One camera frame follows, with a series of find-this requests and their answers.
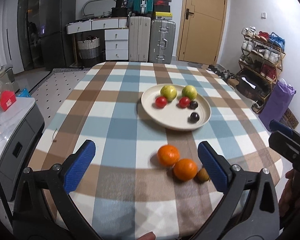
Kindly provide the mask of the person's right hand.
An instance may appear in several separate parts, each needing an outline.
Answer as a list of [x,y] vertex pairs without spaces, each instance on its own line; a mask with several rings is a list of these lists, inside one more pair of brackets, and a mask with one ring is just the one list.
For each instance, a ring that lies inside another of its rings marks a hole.
[[[293,192],[292,192],[292,182],[294,178],[295,170],[291,169],[286,173],[286,179],[288,179],[285,188],[283,190],[283,193],[281,195],[281,198],[279,200],[279,214],[280,217],[283,217],[286,212],[291,208],[293,202]],[[294,204],[295,208],[300,208],[300,198],[295,201]]]

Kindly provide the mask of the person's left hand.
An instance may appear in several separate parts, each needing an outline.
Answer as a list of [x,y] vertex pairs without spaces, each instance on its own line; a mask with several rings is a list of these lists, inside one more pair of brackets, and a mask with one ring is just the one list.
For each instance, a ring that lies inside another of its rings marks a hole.
[[153,232],[148,232],[139,237],[137,240],[156,240],[156,235]]

